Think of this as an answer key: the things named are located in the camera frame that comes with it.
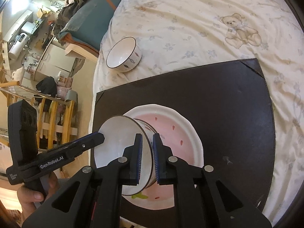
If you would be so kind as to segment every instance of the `bright light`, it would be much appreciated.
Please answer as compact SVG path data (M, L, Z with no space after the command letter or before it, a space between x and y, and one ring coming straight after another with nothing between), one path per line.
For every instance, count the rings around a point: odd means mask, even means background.
M21 10L27 9L29 0L13 0L12 1L12 14L16 14Z

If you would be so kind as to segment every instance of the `floor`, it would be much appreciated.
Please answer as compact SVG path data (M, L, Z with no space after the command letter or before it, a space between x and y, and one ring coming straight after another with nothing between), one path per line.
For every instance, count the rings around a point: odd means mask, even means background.
M89 133L89 122L93 102L93 76L96 62L86 59L83 67L74 75L72 90L78 93L78 138ZM63 167L64 177L71 177L83 166L89 165L88 151Z

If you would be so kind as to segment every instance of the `teddy bear print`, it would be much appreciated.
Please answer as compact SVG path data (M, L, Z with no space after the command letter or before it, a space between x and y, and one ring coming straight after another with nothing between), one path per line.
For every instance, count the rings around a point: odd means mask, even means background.
M242 45L251 44L253 46L260 46L262 39L259 32L253 28L243 25L245 18L238 13L233 15L221 17L220 22L229 27L226 42L231 46L239 49Z

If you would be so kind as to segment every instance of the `white floral bed sheet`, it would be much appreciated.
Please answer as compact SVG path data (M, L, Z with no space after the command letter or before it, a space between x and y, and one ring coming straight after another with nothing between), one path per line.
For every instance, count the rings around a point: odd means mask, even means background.
M136 38L143 56L122 74L105 60L127 36ZM304 179L303 53L304 34L284 0L122 0L101 42L94 97L170 71L256 57L275 119L275 168L263 211L274 225Z

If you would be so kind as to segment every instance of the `silver bolt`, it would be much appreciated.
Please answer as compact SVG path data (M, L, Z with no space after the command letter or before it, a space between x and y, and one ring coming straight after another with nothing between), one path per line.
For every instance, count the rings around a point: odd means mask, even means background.
M127 161L128 161L128 159L126 157L120 157L120 158L118 158L118 162L119 163L125 163Z
M82 172L83 173L90 173L91 170L92 170L92 168L90 166L85 166L85 167L83 167Z
M168 160L169 160L170 162L174 163L174 162L177 161L177 157L171 156L171 157L168 158Z
M207 172L212 172L212 171L214 170L213 166L211 166L211 165L206 165L206 166L204 167L204 169L205 169L205 171L207 171Z

